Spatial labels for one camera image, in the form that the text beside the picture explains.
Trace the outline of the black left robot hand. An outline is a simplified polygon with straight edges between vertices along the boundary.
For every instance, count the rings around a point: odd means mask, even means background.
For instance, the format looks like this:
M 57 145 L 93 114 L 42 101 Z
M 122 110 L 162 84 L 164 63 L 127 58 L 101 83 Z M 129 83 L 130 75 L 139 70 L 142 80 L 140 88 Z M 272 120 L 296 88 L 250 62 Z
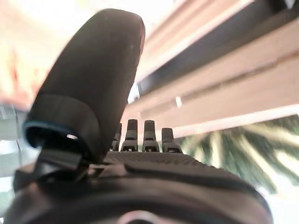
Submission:
M 240 177 L 184 154 L 171 128 L 121 117 L 144 46 L 140 16 L 104 9 L 72 37 L 23 123 L 40 150 L 14 175 L 6 224 L 271 224 L 264 197 Z

